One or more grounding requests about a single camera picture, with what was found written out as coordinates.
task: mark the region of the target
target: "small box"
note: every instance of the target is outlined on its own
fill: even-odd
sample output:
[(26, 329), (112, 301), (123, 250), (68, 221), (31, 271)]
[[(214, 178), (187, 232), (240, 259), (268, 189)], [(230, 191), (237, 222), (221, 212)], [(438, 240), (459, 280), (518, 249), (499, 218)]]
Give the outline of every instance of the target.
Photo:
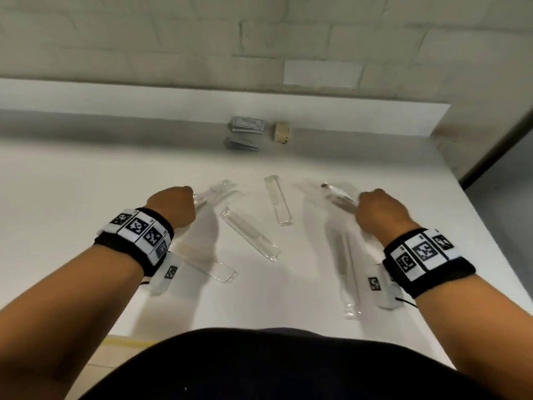
[(242, 116), (236, 116), (233, 118), (231, 127), (232, 132), (239, 133), (258, 133), (262, 134), (265, 127), (265, 121), (254, 118), (244, 118)]
[(293, 136), (293, 130), (289, 122), (277, 122), (276, 131), (274, 132), (274, 141), (282, 144), (287, 144), (289, 139)]

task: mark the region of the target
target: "cable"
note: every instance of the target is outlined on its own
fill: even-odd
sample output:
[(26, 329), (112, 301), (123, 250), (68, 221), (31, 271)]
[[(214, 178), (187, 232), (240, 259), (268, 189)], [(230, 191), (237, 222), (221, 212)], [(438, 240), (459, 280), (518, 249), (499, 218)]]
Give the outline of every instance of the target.
[(401, 297), (395, 297), (395, 299), (396, 299), (398, 302), (405, 302), (405, 303), (408, 303), (408, 304), (410, 304), (411, 306), (414, 306), (414, 307), (416, 307), (416, 308), (418, 309), (418, 306), (417, 306), (417, 305), (415, 305), (414, 303), (411, 303), (411, 302), (409, 302), (409, 301), (407, 301), (407, 300), (405, 300), (405, 299), (402, 299)]

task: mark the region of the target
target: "white tabletop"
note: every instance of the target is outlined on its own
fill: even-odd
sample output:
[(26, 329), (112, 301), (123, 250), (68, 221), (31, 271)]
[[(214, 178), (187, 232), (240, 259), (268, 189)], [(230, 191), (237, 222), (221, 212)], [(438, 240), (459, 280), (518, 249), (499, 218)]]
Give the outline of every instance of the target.
[[(281, 248), (279, 260), (261, 256), (220, 220), (218, 208), (205, 207), (183, 238), (213, 250), (237, 276), (223, 284), (184, 266), (162, 296), (139, 289), (112, 334), (155, 341), (207, 327), (291, 327), (398, 343), (449, 364), (409, 305), (378, 309), (363, 292), (361, 320), (343, 317), (341, 281), (325, 236), (327, 214), (295, 187), (309, 180), (385, 189), (416, 221), (449, 237), (479, 275), (533, 313), (530, 297), (428, 139), (300, 131), (290, 143), (266, 140), (263, 151), (249, 153), (225, 150), (219, 139), (212, 146), (168, 150), (4, 140), (0, 306), (88, 247), (121, 209), (141, 206), (169, 186), (201, 191), (231, 179), (245, 194), (235, 207), (251, 214)], [(292, 226), (276, 223), (263, 181), (272, 174), (281, 178)]]

